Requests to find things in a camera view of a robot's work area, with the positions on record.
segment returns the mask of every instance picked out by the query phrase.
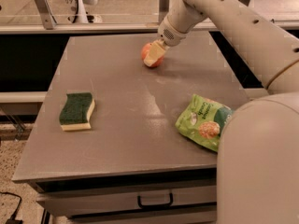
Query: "sponge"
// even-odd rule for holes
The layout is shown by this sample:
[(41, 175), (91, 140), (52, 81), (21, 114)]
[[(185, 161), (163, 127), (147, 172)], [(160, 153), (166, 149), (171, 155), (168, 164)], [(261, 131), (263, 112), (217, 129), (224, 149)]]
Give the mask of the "sponge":
[(89, 92), (68, 93), (59, 121), (63, 131), (91, 129), (90, 117), (95, 107), (93, 96)]

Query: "desk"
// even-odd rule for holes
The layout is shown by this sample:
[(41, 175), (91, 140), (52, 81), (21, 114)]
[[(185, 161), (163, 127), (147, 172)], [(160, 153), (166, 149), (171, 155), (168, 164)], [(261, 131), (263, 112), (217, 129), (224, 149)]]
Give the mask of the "desk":
[[(13, 176), (70, 223), (200, 223), (216, 218), (217, 155), (175, 127), (194, 93), (238, 108), (248, 97), (208, 32), (149, 69), (154, 34), (71, 37)], [(72, 91), (90, 91), (92, 129), (63, 132)]]

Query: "drawer handle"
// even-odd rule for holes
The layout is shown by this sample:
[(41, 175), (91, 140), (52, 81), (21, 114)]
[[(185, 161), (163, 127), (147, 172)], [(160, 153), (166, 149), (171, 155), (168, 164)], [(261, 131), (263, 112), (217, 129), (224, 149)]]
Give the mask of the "drawer handle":
[(141, 202), (141, 197), (138, 196), (138, 206), (142, 209), (165, 209), (167, 207), (170, 207), (172, 203), (174, 202), (174, 197), (172, 193), (169, 193), (169, 203), (163, 203), (163, 204), (155, 204), (155, 205), (144, 205)]

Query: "drawer front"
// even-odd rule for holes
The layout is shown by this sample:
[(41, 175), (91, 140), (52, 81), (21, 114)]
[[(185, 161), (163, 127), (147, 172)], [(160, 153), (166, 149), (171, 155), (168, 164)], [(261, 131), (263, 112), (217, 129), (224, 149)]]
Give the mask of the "drawer front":
[(72, 218), (68, 224), (216, 224), (216, 205)]
[(216, 186), (161, 189), (116, 194), (84, 195), (72, 191), (64, 195), (39, 194), (37, 202), (55, 217), (72, 217), (128, 210), (183, 206), (216, 202)]

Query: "chip bag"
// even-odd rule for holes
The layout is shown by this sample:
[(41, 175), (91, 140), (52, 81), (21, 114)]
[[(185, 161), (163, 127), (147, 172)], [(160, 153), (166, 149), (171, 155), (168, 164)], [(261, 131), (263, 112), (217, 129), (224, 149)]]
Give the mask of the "chip bag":
[(218, 152), (221, 132), (233, 112), (225, 105), (194, 94), (179, 116), (176, 127), (198, 145)]

